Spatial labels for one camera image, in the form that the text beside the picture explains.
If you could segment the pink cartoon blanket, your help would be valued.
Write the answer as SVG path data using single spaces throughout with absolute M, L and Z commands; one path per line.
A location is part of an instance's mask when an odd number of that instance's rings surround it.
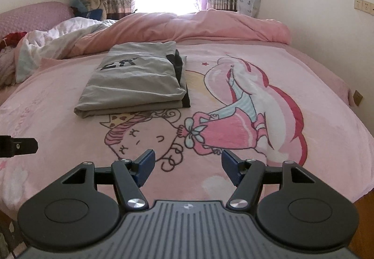
M 373 137 L 308 66 L 266 45 L 179 46 L 191 106 L 81 118 L 74 113 L 102 55 L 53 61 L 1 106 L 1 134 L 32 137 L 35 154 L 1 160 L 1 210 L 20 206 L 83 161 L 106 167 L 156 154 L 142 188 L 155 199 L 228 200 L 229 149 L 269 166 L 301 164 L 351 201 L 373 189 Z

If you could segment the beige wall socket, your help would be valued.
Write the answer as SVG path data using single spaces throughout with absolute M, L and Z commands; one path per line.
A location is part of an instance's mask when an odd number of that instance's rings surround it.
M 374 15 L 374 4 L 366 0 L 354 0 L 354 9 Z

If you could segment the white crumpled quilt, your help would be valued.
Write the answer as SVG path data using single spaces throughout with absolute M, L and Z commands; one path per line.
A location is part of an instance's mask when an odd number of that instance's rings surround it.
M 16 47 L 1 51 L 1 87 L 24 82 L 38 70 L 43 59 L 71 58 L 78 40 L 114 23 L 113 19 L 98 21 L 76 17 L 47 31 L 28 32 Z

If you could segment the pink duvet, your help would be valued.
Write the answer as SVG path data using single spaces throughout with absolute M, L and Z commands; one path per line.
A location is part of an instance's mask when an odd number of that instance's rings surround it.
M 84 36 L 74 45 L 71 54 L 72 57 L 95 54 L 128 42 L 186 40 L 258 40 L 289 44 L 291 34 L 279 21 L 256 19 L 237 12 L 209 9 L 184 16 L 166 12 L 137 13 Z

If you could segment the low brown wall socket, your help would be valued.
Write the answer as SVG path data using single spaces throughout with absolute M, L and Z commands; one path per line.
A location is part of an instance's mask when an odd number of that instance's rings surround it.
M 359 106 L 363 100 L 363 96 L 359 91 L 354 91 L 352 98 L 356 106 Z

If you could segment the grey and black jacket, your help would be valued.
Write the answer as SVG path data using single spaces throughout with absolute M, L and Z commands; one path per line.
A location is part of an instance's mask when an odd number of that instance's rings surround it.
M 115 45 L 93 71 L 74 112 L 81 118 L 189 108 L 186 56 L 174 41 Z

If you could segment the purple quilted headboard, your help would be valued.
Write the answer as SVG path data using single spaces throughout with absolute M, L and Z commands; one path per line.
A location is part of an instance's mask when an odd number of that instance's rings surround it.
M 10 33 L 47 31 L 74 17 L 70 6 L 61 2 L 41 2 L 1 13 L 1 38 Z

